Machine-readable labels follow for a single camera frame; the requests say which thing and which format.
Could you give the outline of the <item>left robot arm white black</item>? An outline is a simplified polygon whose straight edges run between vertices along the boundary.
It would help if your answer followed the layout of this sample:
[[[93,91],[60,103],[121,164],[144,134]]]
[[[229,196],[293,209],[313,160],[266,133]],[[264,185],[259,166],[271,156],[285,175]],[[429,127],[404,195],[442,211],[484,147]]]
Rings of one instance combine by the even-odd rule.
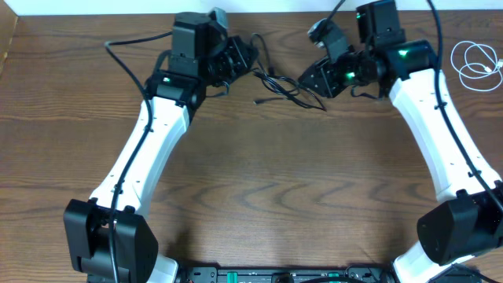
[[[167,160],[208,87],[224,94],[251,70],[254,46],[228,33],[226,12],[184,12],[168,32],[171,48],[138,84],[138,120],[117,161],[87,200],[70,200],[64,228],[74,270],[89,282],[165,282],[180,266],[160,253],[147,218]]]

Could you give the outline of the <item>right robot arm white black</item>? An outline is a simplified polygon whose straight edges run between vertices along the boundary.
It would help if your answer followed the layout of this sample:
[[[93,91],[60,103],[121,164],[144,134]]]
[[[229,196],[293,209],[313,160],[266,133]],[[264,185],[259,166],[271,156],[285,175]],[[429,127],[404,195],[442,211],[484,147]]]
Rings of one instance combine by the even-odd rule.
[[[396,258],[383,281],[482,281],[466,262],[502,246],[502,180],[477,149],[451,99],[442,48],[409,41],[393,1],[356,10],[362,50],[331,18],[314,24],[325,50],[299,78],[322,97],[377,83],[409,126],[431,174],[437,206],[417,221],[418,240]]]

